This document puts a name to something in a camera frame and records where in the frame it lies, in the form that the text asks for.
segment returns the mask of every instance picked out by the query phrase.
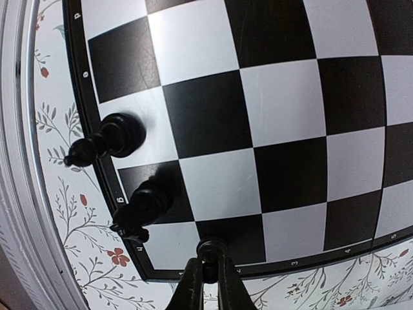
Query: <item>chessboard border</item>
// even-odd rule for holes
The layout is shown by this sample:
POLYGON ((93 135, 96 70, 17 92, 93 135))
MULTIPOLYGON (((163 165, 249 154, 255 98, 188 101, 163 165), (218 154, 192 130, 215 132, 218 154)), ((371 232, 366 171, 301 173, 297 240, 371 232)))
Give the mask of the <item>chessboard border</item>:
MULTIPOLYGON (((87 42, 83 28, 81 0, 63 0, 62 5, 70 76, 81 126, 85 136, 88 136, 99 130, 101 120, 86 51, 87 42), (85 105, 83 104, 85 102, 95 104, 85 105)), ((110 157, 105 157, 97 160, 93 167, 109 211, 113 215, 117 208, 125 204, 125 197, 114 164, 110 157)), ((238 267, 237 270, 243 279, 305 271, 358 258, 372 251, 404 242, 412 236, 413 226, 342 249, 284 262, 245 265, 238 267)), ((123 240, 123 242, 142 280, 162 282, 180 279, 183 270, 155 270, 144 246, 135 245, 128 240, 123 240)))

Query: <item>chessboard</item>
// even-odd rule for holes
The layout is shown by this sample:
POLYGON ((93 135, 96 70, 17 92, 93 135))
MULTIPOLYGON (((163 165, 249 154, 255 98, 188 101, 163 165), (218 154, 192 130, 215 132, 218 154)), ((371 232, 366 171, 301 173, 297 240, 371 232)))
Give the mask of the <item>chessboard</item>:
POLYGON ((179 279, 207 236, 248 278, 413 235, 412 0, 63 6, 85 133, 115 112, 146 128, 95 165, 110 210, 149 178, 174 191, 125 241, 145 280, 179 279))

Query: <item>floral tablecloth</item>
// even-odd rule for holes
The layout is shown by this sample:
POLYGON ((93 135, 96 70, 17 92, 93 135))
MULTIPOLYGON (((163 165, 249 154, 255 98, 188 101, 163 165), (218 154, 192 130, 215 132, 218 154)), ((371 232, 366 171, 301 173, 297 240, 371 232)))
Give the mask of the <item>floral tablecloth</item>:
MULTIPOLYGON (((66 57, 61 0, 42 0, 37 16, 34 89, 46 189, 73 275, 91 309, 164 309, 176 284, 145 283, 122 241, 93 168, 66 168, 83 136, 66 57)), ((258 309, 372 309, 413 297, 413 241, 302 273, 245 282, 258 309)), ((217 309, 207 285, 205 309, 217 309)))

